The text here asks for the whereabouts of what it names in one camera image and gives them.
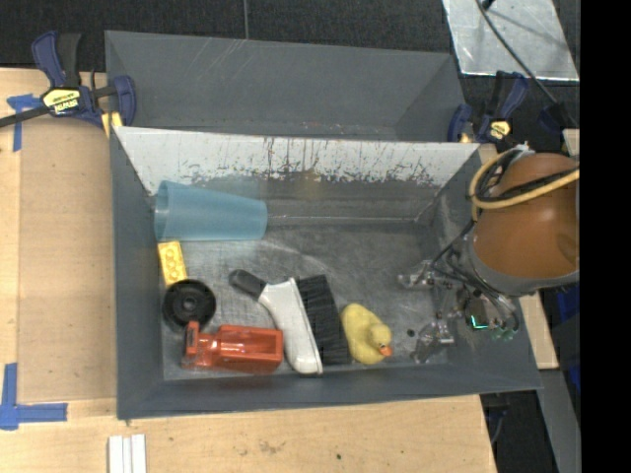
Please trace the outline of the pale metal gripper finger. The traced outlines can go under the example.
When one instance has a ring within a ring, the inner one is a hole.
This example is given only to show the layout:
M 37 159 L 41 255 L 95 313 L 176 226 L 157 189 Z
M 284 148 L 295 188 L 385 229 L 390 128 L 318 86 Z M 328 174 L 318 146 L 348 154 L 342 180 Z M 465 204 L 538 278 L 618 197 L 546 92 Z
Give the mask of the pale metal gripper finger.
M 440 279 L 433 270 L 421 270 L 414 273 L 400 274 L 397 282 L 404 289 L 433 289 L 440 284 Z
M 450 331 L 448 324 L 442 319 L 437 319 L 418 333 L 416 345 L 412 352 L 412 360 L 416 364 L 425 364 L 432 356 L 444 348 L 453 346 L 455 342 L 455 336 Z

